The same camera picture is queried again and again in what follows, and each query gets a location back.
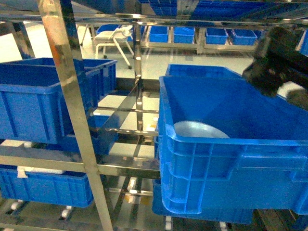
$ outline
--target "white plastic chair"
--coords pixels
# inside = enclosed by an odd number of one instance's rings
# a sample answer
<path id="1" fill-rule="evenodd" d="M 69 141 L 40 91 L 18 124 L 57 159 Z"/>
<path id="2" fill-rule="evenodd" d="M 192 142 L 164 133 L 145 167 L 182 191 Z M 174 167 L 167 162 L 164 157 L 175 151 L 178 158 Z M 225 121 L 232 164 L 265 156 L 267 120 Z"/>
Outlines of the white plastic chair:
<path id="1" fill-rule="evenodd" d="M 131 69 L 131 65 L 126 58 L 124 52 L 122 51 L 119 43 L 126 43 L 130 53 L 134 55 L 133 50 L 131 49 L 127 39 L 128 37 L 131 37 L 131 29 L 133 26 L 121 26 L 121 28 L 117 28 L 114 31 L 103 31 L 99 33 L 97 36 L 94 38 L 94 42 L 96 44 L 96 49 L 95 49 L 95 58 L 98 58 L 98 51 L 100 47 L 103 47 L 103 57 L 104 59 L 107 58 L 106 53 L 106 47 L 107 46 L 116 46 L 118 50 L 120 51 L 121 55 L 123 56 L 126 64 L 128 65 L 128 68 Z"/>

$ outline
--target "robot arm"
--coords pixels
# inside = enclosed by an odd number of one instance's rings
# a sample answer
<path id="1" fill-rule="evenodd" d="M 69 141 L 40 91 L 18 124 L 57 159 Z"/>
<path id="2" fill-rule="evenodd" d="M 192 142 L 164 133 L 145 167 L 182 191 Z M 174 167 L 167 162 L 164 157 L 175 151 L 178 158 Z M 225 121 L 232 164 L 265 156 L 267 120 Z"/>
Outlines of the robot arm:
<path id="1" fill-rule="evenodd" d="M 274 27 L 260 41 L 254 61 L 243 72 L 243 78 L 262 94 L 274 97 L 286 82 L 294 82 L 305 90 L 290 92 L 288 102 L 308 110 L 308 57 L 296 51 L 299 36 Z"/>

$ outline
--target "metal shelf frame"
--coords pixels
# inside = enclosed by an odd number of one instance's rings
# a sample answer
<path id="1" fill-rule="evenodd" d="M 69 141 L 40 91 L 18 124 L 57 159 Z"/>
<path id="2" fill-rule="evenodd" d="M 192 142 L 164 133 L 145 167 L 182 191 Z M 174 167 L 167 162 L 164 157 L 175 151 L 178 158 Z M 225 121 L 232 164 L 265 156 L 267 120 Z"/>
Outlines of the metal shelf frame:
<path id="1" fill-rule="evenodd" d="M 284 26 L 288 28 L 305 29 L 308 28 L 308 20 L 297 19 L 292 16 L 291 19 L 253 19 L 250 17 L 242 19 L 230 19 L 222 21 L 213 21 L 209 18 L 191 18 L 190 12 L 196 7 L 198 1 L 185 0 L 180 1 L 178 8 L 178 16 L 161 17 L 156 15 L 142 15 L 141 7 L 136 7 L 135 14 L 103 14 L 93 13 L 76 13 L 73 12 L 72 2 L 70 0 L 37 0 L 39 12 L 9 10 L 0 11 L 0 20 L 7 21 L 7 28 L 13 33 L 17 47 L 23 59 L 34 58 L 34 52 L 28 38 L 26 28 L 22 21 L 42 21 L 45 27 L 51 52 L 56 65 L 56 70 L 59 76 L 61 87 L 64 93 L 67 108 L 74 127 L 74 132 L 77 138 L 80 154 L 60 151 L 50 151 L 35 148 L 22 147 L 6 147 L 0 146 L 0 163 L 13 166 L 29 166 L 42 167 L 66 171 L 85 172 L 88 175 L 91 189 L 94 196 L 95 205 L 100 218 L 101 225 L 89 225 L 83 223 L 73 223 L 70 221 L 43 221 L 41 219 L 19 218 L 18 216 L 1 215 L 0 227 L 14 228 L 18 230 L 32 231 L 96 231 L 113 230 L 114 217 L 117 217 L 117 205 L 113 208 L 110 192 L 106 182 L 101 180 L 101 175 L 121 176 L 126 177 L 123 183 L 118 202 L 121 205 L 123 195 L 129 193 L 127 190 L 129 180 L 136 177 L 134 185 L 135 195 L 142 194 L 140 192 L 140 184 L 142 178 L 159 179 L 159 161 L 155 159 L 138 158 L 140 146 L 146 143 L 148 137 L 157 135 L 157 132 L 143 131 L 143 113 L 148 111 L 143 110 L 142 96 L 144 94 L 153 94 L 157 97 L 159 92 L 159 83 L 157 80 L 146 80 L 142 78 L 141 67 L 141 48 L 151 47 L 153 44 L 142 42 L 140 36 L 141 25 L 157 25 L 157 26 L 189 26 L 199 27 L 197 37 L 198 43 L 202 46 L 197 46 L 197 53 L 203 53 L 204 49 L 209 50 L 243 50 L 244 48 L 231 46 L 216 46 L 205 45 L 203 28 L 204 23 L 211 22 L 212 26 L 218 28 L 254 28 L 264 29 L 269 26 Z M 278 3 L 307 3 L 306 0 L 242 0 L 254 2 L 278 2 Z M 122 134 L 124 139 L 129 143 L 131 137 L 137 136 L 134 142 L 137 148 L 134 152 L 134 157 L 117 157 L 117 156 L 102 156 L 97 159 L 94 153 L 90 131 L 87 123 L 85 109 L 83 107 L 81 93 L 78 82 L 85 78 L 85 70 L 83 67 L 82 55 L 77 35 L 76 23 L 110 23 L 110 24 L 130 24 L 134 25 L 134 66 L 135 78 L 132 80 L 117 79 L 118 90 L 129 90 L 129 95 L 125 98 L 118 108 L 113 108 L 115 112 L 111 115 L 120 118 L 120 125 L 123 124 L 128 113 L 134 111 L 137 113 L 137 130 L 121 130 L 108 125 L 108 121 L 102 129 L 102 134 L 108 132 L 117 132 Z M 174 47 L 181 47 L 183 44 L 174 44 Z"/>

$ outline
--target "white plate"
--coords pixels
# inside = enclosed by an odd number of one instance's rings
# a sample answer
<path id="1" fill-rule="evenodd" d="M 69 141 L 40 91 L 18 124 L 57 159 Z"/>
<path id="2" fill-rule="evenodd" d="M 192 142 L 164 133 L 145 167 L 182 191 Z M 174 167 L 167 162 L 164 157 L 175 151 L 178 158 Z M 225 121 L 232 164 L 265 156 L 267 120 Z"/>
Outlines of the white plate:
<path id="1" fill-rule="evenodd" d="M 184 137 L 229 138 L 221 130 L 196 121 L 180 121 L 174 124 L 175 132 Z"/>

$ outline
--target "blue plastic crate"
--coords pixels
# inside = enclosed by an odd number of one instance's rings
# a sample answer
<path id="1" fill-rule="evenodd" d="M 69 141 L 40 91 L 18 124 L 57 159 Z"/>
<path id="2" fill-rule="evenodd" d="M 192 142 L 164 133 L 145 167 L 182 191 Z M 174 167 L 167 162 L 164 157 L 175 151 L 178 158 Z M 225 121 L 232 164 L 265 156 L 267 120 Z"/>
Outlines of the blue plastic crate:
<path id="1" fill-rule="evenodd" d="M 90 87 L 98 71 L 79 80 L 86 111 L 95 104 Z M 0 64 L 0 139 L 58 143 L 72 130 L 56 69 Z"/>
<path id="2" fill-rule="evenodd" d="M 92 85 L 95 92 L 98 91 L 98 101 L 102 97 L 106 96 L 116 88 L 116 63 L 117 60 L 109 59 L 84 59 L 83 64 L 85 66 L 85 71 L 89 72 L 91 70 L 99 70 L 100 74 L 95 76 Z M 18 65 L 30 65 L 30 66 L 54 66 L 54 61 L 52 58 L 37 58 L 37 59 L 25 59 L 18 60 L 9 63 L 2 63 L 0 65 L 6 64 L 18 64 Z"/>
<path id="3" fill-rule="evenodd" d="M 150 31 L 150 42 L 168 42 L 168 27 L 152 26 Z"/>
<path id="4" fill-rule="evenodd" d="M 228 34 L 225 29 L 207 28 L 205 40 L 207 44 L 226 44 Z"/>
<path id="5" fill-rule="evenodd" d="M 300 52 L 303 55 L 308 55 L 308 31 L 306 31 L 304 42 L 301 46 Z"/>
<path id="6" fill-rule="evenodd" d="M 108 116 L 92 116 L 89 125 L 102 127 Z M 92 137 L 96 154 L 104 153 L 100 138 Z M 79 153 L 75 136 L 66 136 L 58 145 L 50 144 L 48 150 Z M 93 201 L 88 177 L 85 173 L 69 172 L 63 174 L 26 172 L 28 178 L 17 178 L 16 166 L 0 165 L 0 187 L 3 198 L 34 201 L 56 205 L 87 207 Z"/>
<path id="7" fill-rule="evenodd" d="M 223 221 L 230 223 L 250 224 L 253 216 L 253 209 L 204 209 L 200 214 L 176 214 L 169 212 L 162 202 L 162 189 L 160 180 L 153 180 L 153 205 L 155 214 L 178 218 L 190 218 L 212 221 Z"/>
<path id="8" fill-rule="evenodd" d="M 174 28 L 175 43 L 193 43 L 194 27 L 176 27 Z"/>
<path id="9" fill-rule="evenodd" d="M 239 74 L 223 66 L 169 64 L 166 76 L 223 77 L 243 79 Z"/>
<path id="10" fill-rule="evenodd" d="M 176 134 L 174 123 L 214 126 L 230 139 Z M 308 112 L 262 96 L 238 78 L 160 77 L 160 163 L 164 206 L 292 209 L 308 214 Z"/>
<path id="11" fill-rule="evenodd" d="M 230 39 L 233 45 L 246 45 L 253 46 L 257 39 L 257 36 L 252 30 L 228 30 Z"/>

